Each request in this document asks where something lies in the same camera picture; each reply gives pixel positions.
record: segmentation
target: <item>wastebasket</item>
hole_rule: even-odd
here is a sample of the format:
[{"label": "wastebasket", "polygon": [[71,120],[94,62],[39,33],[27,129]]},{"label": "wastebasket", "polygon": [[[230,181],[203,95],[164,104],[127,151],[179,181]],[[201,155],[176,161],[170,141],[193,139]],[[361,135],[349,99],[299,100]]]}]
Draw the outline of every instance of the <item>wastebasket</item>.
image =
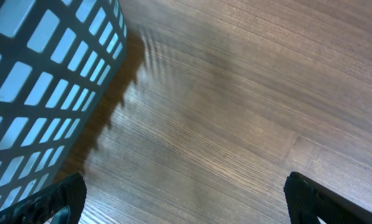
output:
[{"label": "wastebasket", "polygon": [[126,36],[118,0],[0,0],[0,210],[51,183]]}]

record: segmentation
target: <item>floor board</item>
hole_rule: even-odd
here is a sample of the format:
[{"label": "floor board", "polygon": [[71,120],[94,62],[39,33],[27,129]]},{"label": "floor board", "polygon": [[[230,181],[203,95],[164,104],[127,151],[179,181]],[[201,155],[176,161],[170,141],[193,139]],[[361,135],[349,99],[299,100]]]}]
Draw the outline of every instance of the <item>floor board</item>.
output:
[{"label": "floor board", "polygon": [[372,0],[120,3],[128,57],[56,177],[81,223],[289,223],[293,170],[372,211]]}]

